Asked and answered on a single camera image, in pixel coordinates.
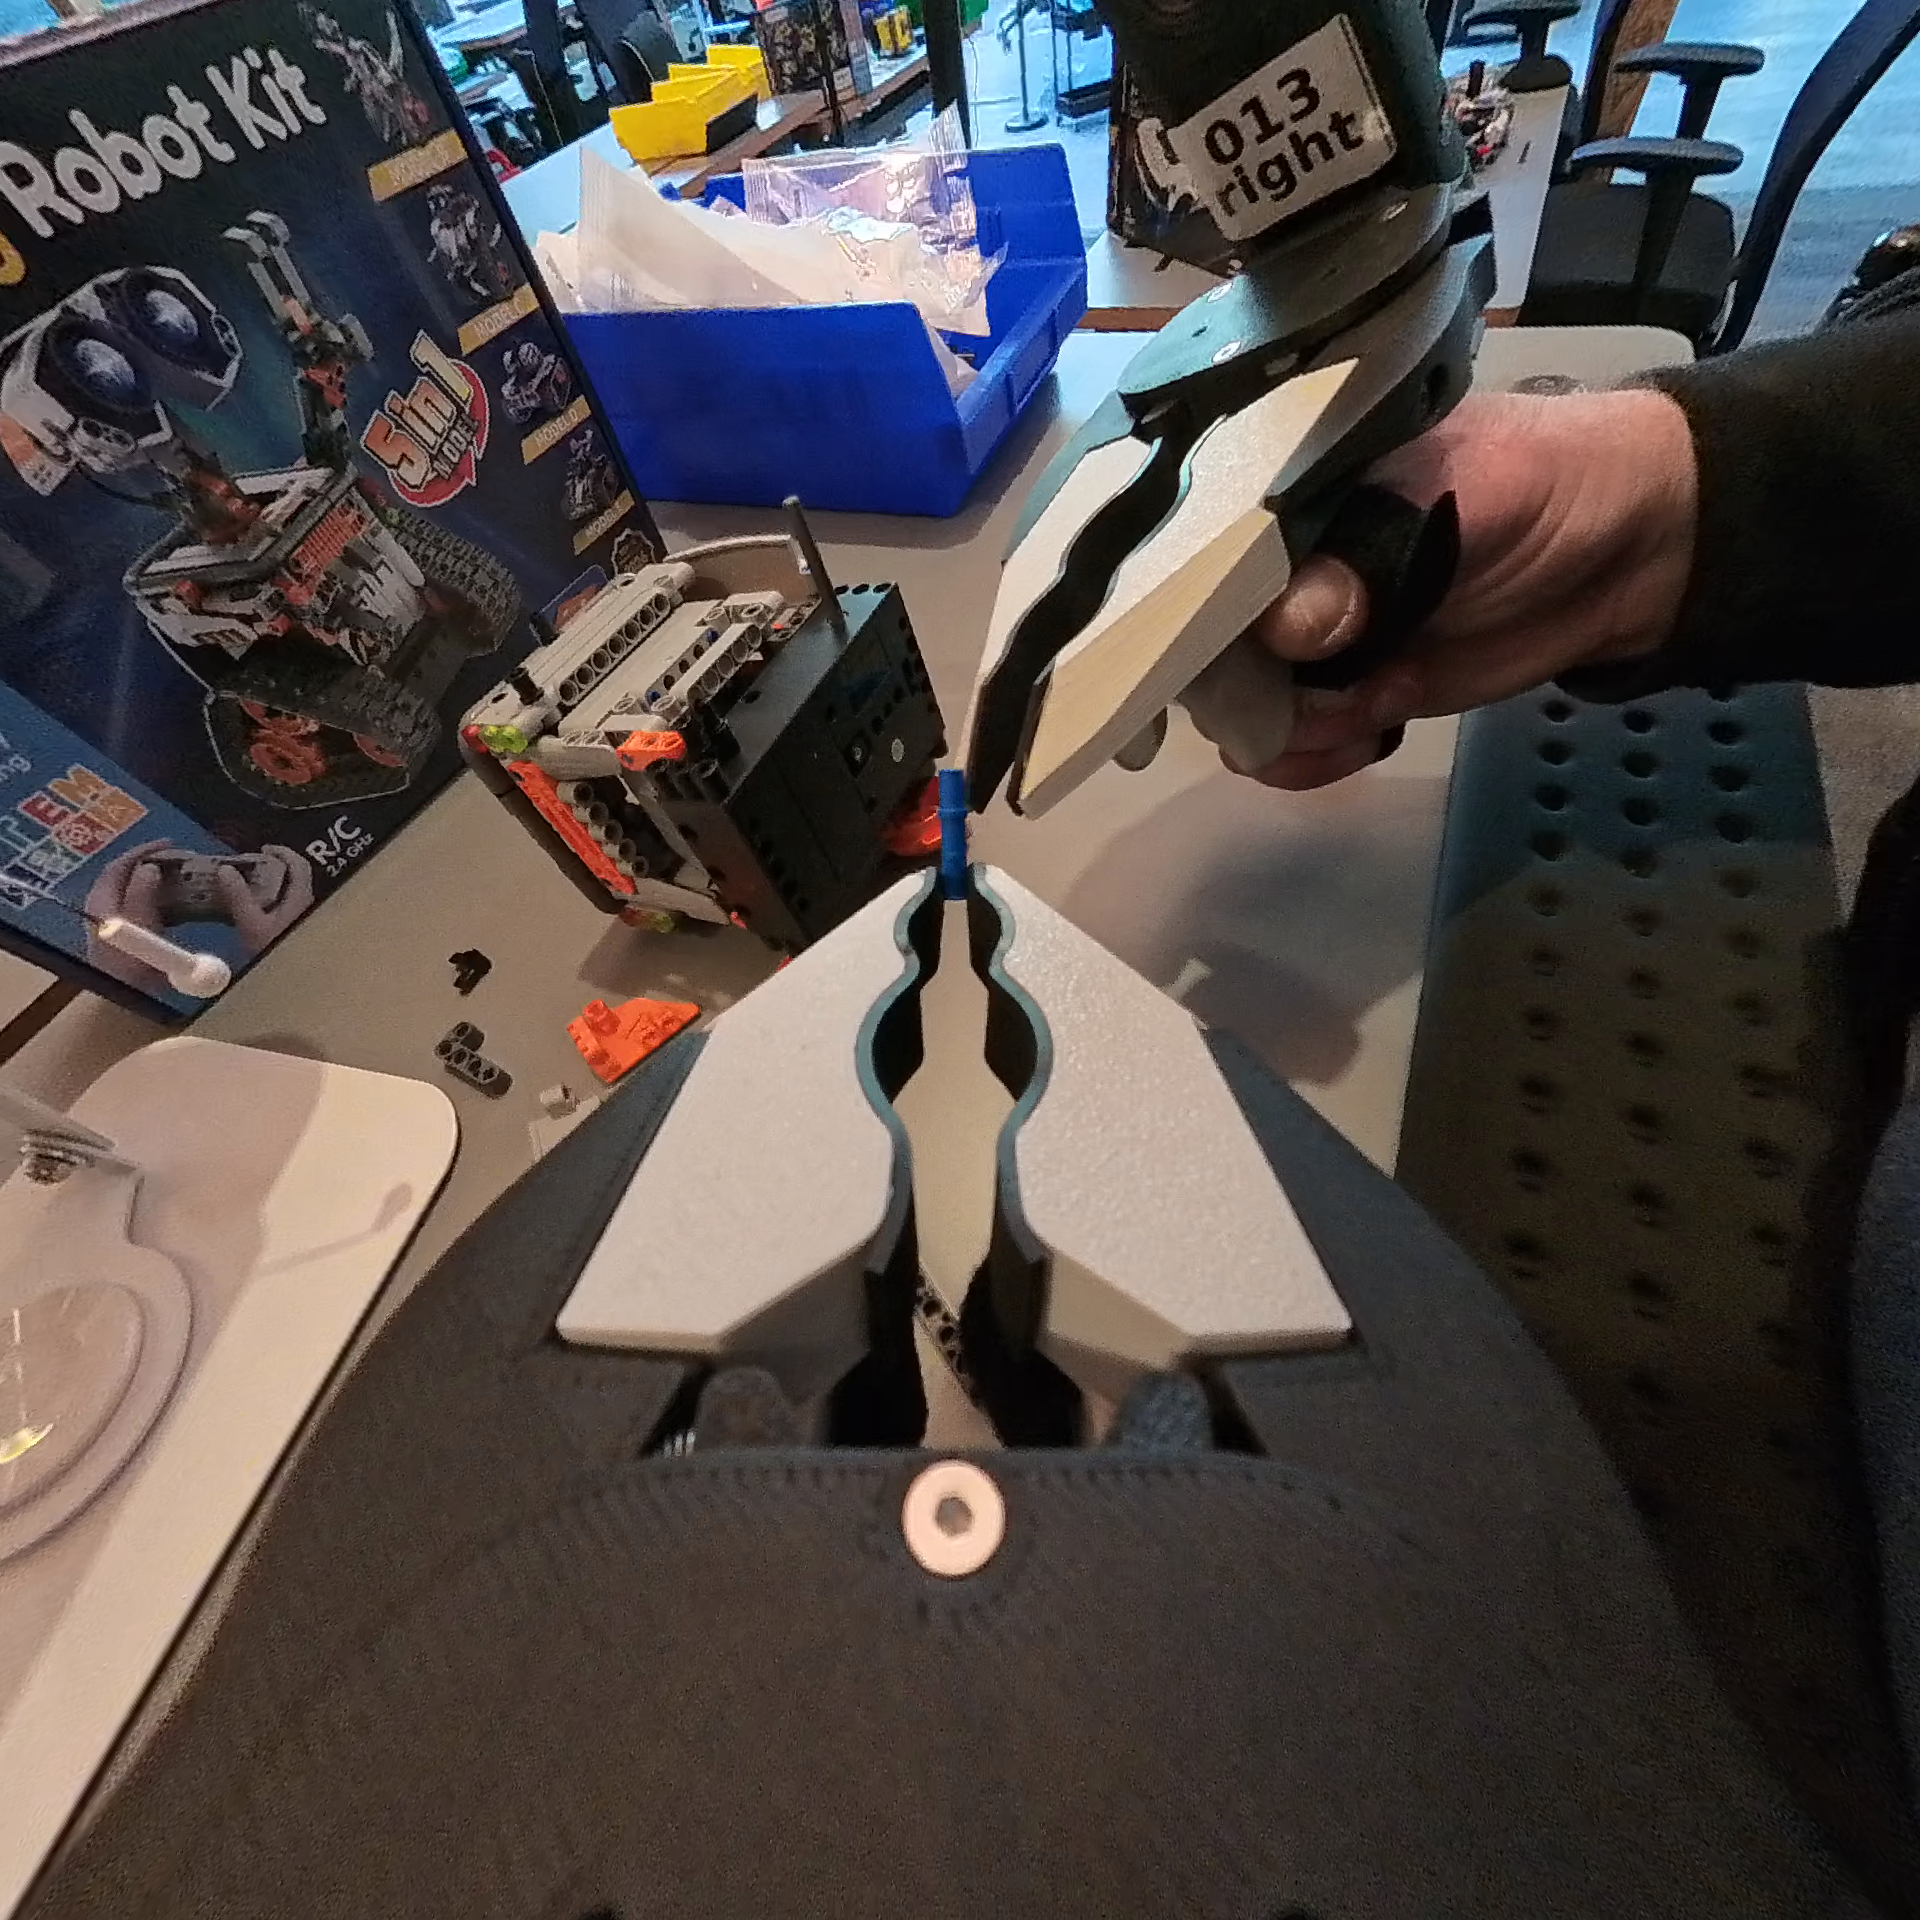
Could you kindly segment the yellow storage bin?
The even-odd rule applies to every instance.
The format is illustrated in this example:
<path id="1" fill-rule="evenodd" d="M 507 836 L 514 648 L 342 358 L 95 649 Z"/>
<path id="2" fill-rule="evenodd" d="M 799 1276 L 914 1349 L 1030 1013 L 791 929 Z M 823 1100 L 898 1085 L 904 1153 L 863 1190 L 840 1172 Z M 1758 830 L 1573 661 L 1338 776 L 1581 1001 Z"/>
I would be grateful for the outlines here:
<path id="1" fill-rule="evenodd" d="M 760 51 L 715 43 L 699 64 L 671 61 L 646 102 L 615 106 L 608 121 L 618 146 L 644 166 L 717 153 L 757 131 L 759 107 L 770 98 Z"/>

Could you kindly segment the black office chair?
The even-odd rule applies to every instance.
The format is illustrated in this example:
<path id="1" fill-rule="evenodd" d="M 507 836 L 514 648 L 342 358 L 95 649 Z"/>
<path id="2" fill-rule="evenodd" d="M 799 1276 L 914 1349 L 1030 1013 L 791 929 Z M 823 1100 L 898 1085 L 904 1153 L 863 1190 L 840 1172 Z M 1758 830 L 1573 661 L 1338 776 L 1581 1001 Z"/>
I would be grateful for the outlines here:
<path id="1" fill-rule="evenodd" d="M 1452 5 L 1443 51 L 1462 51 L 1464 64 L 1448 74 L 1454 107 L 1492 92 L 1524 94 L 1563 90 L 1563 106 L 1578 109 L 1578 82 L 1567 59 L 1549 52 L 1549 35 L 1578 18 L 1579 2 L 1471 2 Z"/>
<path id="2" fill-rule="evenodd" d="M 1733 211 L 1695 184 L 1741 164 L 1741 149 L 1707 137 L 1707 123 L 1723 82 L 1763 67 L 1763 49 L 1738 41 L 1663 38 L 1614 52 L 1607 80 L 1679 80 L 1676 131 L 1600 134 L 1598 120 L 1583 121 L 1563 184 L 1548 189 L 1518 325 L 1644 325 L 1692 347 L 1709 340 L 1738 240 Z"/>

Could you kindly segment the printed robot kit box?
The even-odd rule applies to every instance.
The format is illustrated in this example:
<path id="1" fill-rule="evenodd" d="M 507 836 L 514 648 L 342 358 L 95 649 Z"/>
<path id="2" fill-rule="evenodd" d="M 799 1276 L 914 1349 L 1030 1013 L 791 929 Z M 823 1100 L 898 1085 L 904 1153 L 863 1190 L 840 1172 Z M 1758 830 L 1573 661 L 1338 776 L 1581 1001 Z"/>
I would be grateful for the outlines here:
<path id="1" fill-rule="evenodd" d="M 4 36 L 4 949 L 183 1019 L 655 516 L 407 5 Z"/>

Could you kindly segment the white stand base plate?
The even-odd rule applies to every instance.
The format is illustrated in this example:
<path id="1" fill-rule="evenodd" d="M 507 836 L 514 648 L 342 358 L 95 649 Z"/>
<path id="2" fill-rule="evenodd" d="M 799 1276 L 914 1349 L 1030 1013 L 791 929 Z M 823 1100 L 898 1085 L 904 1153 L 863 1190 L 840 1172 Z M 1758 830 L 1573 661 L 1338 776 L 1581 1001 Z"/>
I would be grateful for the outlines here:
<path id="1" fill-rule="evenodd" d="M 135 1240 L 176 1260 L 194 1332 L 108 1490 L 2 1561 L 2 1884 L 52 1854 L 396 1261 L 460 1128 L 413 1080 L 162 1041 L 70 1114 L 141 1170 Z"/>

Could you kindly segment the white knob rod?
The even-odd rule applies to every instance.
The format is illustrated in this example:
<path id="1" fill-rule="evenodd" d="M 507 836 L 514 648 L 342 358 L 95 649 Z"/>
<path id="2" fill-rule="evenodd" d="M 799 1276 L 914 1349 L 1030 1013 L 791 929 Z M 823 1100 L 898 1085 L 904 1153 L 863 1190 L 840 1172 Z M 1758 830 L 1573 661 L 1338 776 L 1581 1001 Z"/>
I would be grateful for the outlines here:
<path id="1" fill-rule="evenodd" d="M 87 923 L 92 965 L 144 993 L 173 993 L 191 1001 L 213 1001 L 234 984 L 234 969 L 215 952 L 188 949 L 155 929 L 123 916 Z"/>

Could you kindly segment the person's right forearm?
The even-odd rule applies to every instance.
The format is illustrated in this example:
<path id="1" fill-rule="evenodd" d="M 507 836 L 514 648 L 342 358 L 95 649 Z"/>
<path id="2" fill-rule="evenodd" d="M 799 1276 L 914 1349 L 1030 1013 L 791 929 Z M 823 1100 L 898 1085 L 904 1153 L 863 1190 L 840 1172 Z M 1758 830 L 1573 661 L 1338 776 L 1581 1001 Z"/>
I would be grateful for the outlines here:
<path id="1" fill-rule="evenodd" d="M 1695 534 L 1667 642 L 1566 673 L 1583 702 L 1668 688 L 1918 681 L 1915 275 L 1802 338 L 1645 386 L 1695 452 Z"/>

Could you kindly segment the person's right hand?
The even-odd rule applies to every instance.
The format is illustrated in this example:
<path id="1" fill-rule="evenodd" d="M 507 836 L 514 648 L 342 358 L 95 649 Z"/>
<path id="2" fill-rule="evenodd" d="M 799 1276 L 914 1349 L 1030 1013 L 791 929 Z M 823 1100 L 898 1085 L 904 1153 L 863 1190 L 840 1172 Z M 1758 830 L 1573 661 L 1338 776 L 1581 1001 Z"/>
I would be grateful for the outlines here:
<path id="1" fill-rule="evenodd" d="M 1668 640 L 1694 557 L 1695 451 L 1663 390 L 1474 394 L 1372 480 L 1415 505 L 1454 497 L 1452 587 L 1382 668 L 1298 693 L 1285 755 L 1254 771 L 1261 784 L 1340 782 L 1411 721 L 1500 704 Z"/>

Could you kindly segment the blue plastic storage bin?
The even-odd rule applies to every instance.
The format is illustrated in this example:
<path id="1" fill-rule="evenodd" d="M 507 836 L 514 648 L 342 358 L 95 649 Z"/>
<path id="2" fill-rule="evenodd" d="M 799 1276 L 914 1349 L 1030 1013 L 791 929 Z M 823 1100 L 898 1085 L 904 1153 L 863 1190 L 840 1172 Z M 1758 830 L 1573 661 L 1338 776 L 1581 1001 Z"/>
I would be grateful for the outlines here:
<path id="1" fill-rule="evenodd" d="M 973 150 L 981 240 L 1002 264 L 976 376 L 948 388 L 910 304 L 568 316 L 571 346 L 648 499 L 946 520 L 1088 308 L 1064 150 Z"/>

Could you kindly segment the white articulated stand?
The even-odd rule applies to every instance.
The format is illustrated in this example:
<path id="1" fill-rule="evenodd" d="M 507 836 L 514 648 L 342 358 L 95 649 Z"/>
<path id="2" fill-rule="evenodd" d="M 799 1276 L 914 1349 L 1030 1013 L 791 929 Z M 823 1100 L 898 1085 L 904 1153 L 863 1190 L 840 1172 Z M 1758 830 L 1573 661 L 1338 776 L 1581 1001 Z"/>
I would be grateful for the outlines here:
<path id="1" fill-rule="evenodd" d="M 135 1240 L 141 1170 L 116 1141 L 4 1088 L 2 1561 L 87 1512 L 184 1369 L 194 1292 Z"/>

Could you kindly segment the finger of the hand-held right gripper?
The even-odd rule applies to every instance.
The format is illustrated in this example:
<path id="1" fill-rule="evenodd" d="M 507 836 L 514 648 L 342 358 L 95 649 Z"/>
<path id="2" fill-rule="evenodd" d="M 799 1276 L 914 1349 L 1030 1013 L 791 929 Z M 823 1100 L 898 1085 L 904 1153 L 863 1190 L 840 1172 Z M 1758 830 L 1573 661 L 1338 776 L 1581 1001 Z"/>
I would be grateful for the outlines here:
<path id="1" fill-rule="evenodd" d="M 1117 426 L 1084 427 L 1045 468 L 1006 548 L 989 628 L 965 725 L 973 810 L 1007 786 L 1037 715 L 1037 688 L 1068 640 L 1085 628 L 1117 568 L 1151 534 L 1179 486 L 1194 433 L 1143 436 Z M 1146 738 L 1164 712 L 1111 761 L 1149 763 Z"/>
<path id="2" fill-rule="evenodd" d="M 1347 357 L 1277 385 L 1183 456 L 1164 525 L 1117 568 L 1037 688 L 1013 771 L 1014 812 L 1037 819 L 1064 801 L 1279 600 L 1294 557 L 1269 497 L 1357 364 Z"/>

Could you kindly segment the person's leg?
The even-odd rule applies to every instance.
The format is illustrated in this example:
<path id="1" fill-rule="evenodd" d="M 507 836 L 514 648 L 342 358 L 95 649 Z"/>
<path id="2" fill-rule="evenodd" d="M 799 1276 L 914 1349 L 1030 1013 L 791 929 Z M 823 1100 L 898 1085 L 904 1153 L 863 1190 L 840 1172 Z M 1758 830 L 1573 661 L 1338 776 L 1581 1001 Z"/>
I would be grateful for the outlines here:
<path id="1" fill-rule="evenodd" d="M 1918 1805 L 1918 1090 L 1862 1178 L 1847 1288 L 1847 1354 L 1887 1722 Z"/>

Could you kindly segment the building block robot vehicle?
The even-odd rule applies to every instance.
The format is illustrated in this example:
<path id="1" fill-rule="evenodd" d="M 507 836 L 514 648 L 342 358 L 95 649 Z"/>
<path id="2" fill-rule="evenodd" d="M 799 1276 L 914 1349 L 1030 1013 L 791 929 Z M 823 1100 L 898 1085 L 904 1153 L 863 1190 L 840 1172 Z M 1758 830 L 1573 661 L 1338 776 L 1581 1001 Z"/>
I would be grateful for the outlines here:
<path id="1" fill-rule="evenodd" d="M 832 585 L 805 510 L 558 603 L 463 715 L 468 771 L 598 909 L 786 958 L 940 848 L 944 721 L 895 582 Z"/>

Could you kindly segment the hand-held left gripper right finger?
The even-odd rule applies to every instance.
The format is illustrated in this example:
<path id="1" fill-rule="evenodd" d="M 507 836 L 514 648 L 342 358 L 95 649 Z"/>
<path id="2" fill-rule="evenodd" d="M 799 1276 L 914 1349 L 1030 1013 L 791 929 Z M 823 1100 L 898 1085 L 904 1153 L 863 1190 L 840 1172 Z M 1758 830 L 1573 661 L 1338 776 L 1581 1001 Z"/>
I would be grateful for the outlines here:
<path id="1" fill-rule="evenodd" d="M 1016 1450 L 1231 1361 L 1334 1354 L 1352 1314 L 1181 1004 L 976 868 L 982 1059 L 1010 1097 L 976 1270 L 976 1403 Z"/>

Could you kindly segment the dark perforated pad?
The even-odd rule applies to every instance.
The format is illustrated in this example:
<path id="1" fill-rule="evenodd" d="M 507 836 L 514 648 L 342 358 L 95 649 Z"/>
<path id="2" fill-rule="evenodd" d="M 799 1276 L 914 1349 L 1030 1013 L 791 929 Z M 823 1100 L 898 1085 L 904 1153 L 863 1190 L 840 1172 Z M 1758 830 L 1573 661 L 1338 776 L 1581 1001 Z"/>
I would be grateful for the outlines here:
<path id="1" fill-rule="evenodd" d="M 1915 1916 L 1843 1337 L 1847 1029 L 1798 688 L 1461 725 L 1399 1182 L 1570 1385 L 1767 1769 Z"/>

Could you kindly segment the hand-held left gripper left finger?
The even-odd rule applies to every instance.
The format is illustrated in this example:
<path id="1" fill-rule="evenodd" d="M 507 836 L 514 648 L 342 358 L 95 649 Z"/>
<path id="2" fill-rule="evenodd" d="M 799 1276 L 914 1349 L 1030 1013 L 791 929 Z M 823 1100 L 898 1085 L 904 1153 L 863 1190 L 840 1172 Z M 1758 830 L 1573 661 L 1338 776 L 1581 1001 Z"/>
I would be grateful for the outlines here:
<path id="1" fill-rule="evenodd" d="M 895 1100 L 924 1062 L 924 876 L 701 1035 L 558 1336 L 759 1368 L 839 1443 L 917 1443 L 920 1265 Z"/>

